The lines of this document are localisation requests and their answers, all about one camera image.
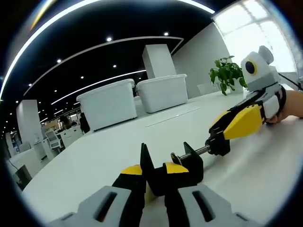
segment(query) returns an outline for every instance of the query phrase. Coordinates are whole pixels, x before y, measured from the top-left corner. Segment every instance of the black cable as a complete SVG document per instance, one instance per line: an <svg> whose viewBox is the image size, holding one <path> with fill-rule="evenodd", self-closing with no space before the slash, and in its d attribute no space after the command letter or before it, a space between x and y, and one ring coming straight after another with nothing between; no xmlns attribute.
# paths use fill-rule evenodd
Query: black cable
<svg viewBox="0 0 303 227"><path fill-rule="evenodd" d="M278 74L281 76L281 77L283 77L284 79L287 79L289 82L291 82L292 84L294 84L294 85L296 85L298 88L299 88L299 90L301 90L301 91L303 91L303 88L302 88L302 86L300 85L300 84L296 84L296 83L294 83L292 80L290 80L289 78L287 78L286 76L283 76L281 73L279 73L278 72Z"/></svg>
<svg viewBox="0 0 303 227"><path fill-rule="evenodd" d="M11 162L10 160L8 159L9 163L18 171L17 167L15 167Z"/></svg>

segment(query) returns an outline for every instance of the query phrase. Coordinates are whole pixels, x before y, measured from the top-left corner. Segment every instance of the metal screw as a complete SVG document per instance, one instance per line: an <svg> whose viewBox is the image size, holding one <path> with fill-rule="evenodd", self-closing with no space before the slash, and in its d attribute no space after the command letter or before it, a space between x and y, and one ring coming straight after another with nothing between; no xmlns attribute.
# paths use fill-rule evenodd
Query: metal screw
<svg viewBox="0 0 303 227"><path fill-rule="evenodd" d="M196 150L195 152L198 154L198 155L201 155L201 154L204 154L206 152L209 152L210 151L210 147L209 145L206 145L198 150ZM185 154L185 155L182 155L182 156L178 156L176 155L175 153L171 153L171 159L173 161L173 163L176 163L176 164L180 164L182 165L182 160L188 158L189 156L191 156L191 153L188 153L188 154Z"/></svg>

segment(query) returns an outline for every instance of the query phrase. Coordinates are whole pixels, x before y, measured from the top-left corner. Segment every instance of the white pillar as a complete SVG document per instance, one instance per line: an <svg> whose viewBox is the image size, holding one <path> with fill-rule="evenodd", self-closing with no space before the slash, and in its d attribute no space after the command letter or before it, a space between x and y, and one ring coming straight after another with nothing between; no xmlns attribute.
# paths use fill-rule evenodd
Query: white pillar
<svg viewBox="0 0 303 227"><path fill-rule="evenodd" d="M166 44L146 45L142 57L148 79L177 74Z"/></svg>
<svg viewBox="0 0 303 227"><path fill-rule="evenodd" d="M14 151L14 146L11 141L11 136L10 136L9 132L5 133L5 139L6 139L6 144L8 145L8 148L9 148L10 156L13 157L15 155L15 151Z"/></svg>
<svg viewBox="0 0 303 227"><path fill-rule="evenodd" d="M16 112L22 143L29 142L34 147L34 143L43 140L37 100L23 100Z"/></svg>

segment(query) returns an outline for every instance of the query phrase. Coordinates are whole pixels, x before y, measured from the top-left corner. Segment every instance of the yellow eye ring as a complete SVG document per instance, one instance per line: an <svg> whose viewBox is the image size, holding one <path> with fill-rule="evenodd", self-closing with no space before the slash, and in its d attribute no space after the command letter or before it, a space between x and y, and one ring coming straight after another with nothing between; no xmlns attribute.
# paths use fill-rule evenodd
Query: yellow eye ring
<svg viewBox="0 0 303 227"><path fill-rule="evenodd" d="M251 75L256 75L257 73L257 66L252 60L247 60L245 63L245 69Z"/></svg>

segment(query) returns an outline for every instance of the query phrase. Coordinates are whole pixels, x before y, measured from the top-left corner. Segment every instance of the window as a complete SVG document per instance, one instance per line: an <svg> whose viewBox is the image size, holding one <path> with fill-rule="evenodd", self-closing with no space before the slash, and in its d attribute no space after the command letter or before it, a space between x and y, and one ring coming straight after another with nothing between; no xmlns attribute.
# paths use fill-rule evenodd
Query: window
<svg viewBox="0 0 303 227"><path fill-rule="evenodd" d="M244 0L219 13L214 18L221 31L233 62L240 65L250 52L261 45L271 50L279 72L296 72L293 55L272 17L255 0Z"/></svg>

